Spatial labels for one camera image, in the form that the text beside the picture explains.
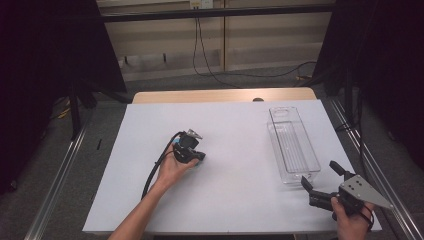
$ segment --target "white table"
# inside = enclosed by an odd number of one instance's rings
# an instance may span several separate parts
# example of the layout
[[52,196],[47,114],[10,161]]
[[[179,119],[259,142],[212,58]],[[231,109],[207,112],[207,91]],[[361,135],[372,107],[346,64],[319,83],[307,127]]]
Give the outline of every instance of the white table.
[[[351,164],[319,100],[129,105],[83,231],[112,232],[140,200],[170,137],[189,128],[204,137],[204,162],[161,199],[146,232],[270,234],[335,231],[331,213],[311,207],[303,188],[281,183],[266,123],[270,107],[298,108],[321,172],[315,190],[343,181],[328,166]],[[380,230],[376,219],[373,230]]]

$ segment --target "transparent plastic container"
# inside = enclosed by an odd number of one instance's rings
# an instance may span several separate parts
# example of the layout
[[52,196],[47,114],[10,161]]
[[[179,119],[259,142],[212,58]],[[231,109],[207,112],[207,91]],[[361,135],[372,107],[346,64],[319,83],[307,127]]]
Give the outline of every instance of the transparent plastic container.
[[295,107],[269,109],[268,131],[281,180],[300,184],[302,176],[312,182],[321,170],[308,134]]

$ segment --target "wall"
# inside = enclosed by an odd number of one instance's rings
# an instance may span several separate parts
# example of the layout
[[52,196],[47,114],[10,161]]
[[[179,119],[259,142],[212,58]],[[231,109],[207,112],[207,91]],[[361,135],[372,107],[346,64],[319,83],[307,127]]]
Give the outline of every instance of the wall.
[[[189,1],[98,1],[102,13],[186,10]],[[214,8],[333,3],[331,0],[215,0]],[[218,51],[221,70],[296,65],[318,58],[331,13],[202,18],[206,51]],[[193,52],[194,19],[106,24],[118,58]],[[258,51],[268,59],[255,58]]]

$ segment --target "metal frame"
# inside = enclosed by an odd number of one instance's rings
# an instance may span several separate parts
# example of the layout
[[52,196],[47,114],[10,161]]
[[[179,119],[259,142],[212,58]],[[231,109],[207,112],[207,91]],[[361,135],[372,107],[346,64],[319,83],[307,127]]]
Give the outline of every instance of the metal frame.
[[62,161],[62,165],[59,168],[59,171],[56,174],[56,177],[50,186],[50,190],[44,198],[43,204],[41,205],[38,213],[29,228],[27,235],[25,236],[25,240],[38,240],[41,239],[46,229],[46,226],[49,222],[50,216],[53,213],[54,207],[59,199],[60,192],[65,184],[66,178],[68,176],[69,170],[72,167],[72,163],[74,162],[78,150],[81,146],[82,140],[84,139],[88,122],[91,120],[93,115],[93,111],[88,112],[87,119],[85,124],[82,126],[81,131],[79,131],[75,140],[71,142],[69,145],[68,151]]
[[[331,100],[331,104],[334,108],[334,111],[337,113],[339,120],[342,123],[347,122],[347,119],[345,117],[345,111],[340,101]],[[346,132],[349,138],[351,139],[352,144],[355,146],[356,150],[360,152],[361,136],[359,132],[355,129],[351,129]],[[399,225],[401,226],[407,238],[411,240],[424,239],[423,234],[416,225],[413,217],[411,216],[411,213],[408,211],[405,204],[396,194],[389,181],[387,180],[386,176],[384,176],[383,171],[378,166],[375,158],[373,157],[365,143],[363,143],[363,154],[364,163],[367,167],[368,172],[371,174],[373,180],[377,184],[377,187],[380,190],[381,194],[393,204],[394,208],[392,212],[395,215]]]
[[60,16],[55,18],[56,24],[107,23],[130,22],[184,18],[232,17],[252,15],[277,15],[294,13],[333,12],[336,10],[352,9],[362,4],[311,4],[283,7],[256,7],[256,8],[213,8],[197,10],[176,10],[146,13],[119,13],[103,14],[100,16]]

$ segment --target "human hand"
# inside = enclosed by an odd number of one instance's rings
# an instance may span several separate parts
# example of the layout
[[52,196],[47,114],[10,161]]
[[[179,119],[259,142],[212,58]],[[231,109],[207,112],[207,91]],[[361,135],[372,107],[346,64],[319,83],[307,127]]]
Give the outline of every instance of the human hand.
[[178,182],[188,169],[193,168],[199,162],[198,159],[193,159],[188,163],[180,163],[175,158],[173,150],[173,145],[170,145],[166,150],[166,156],[160,165],[159,175],[155,183],[165,191]]
[[[368,231],[368,222],[358,214],[348,217],[343,205],[338,202],[336,197],[331,198],[331,205],[337,215],[337,234],[339,236],[339,240],[365,239]],[[366,202],[365,206],[371,211],[374,209],[374,204]],[[371,218],[371,213],[366,208],[362,209],[362,213],[367,218]]]

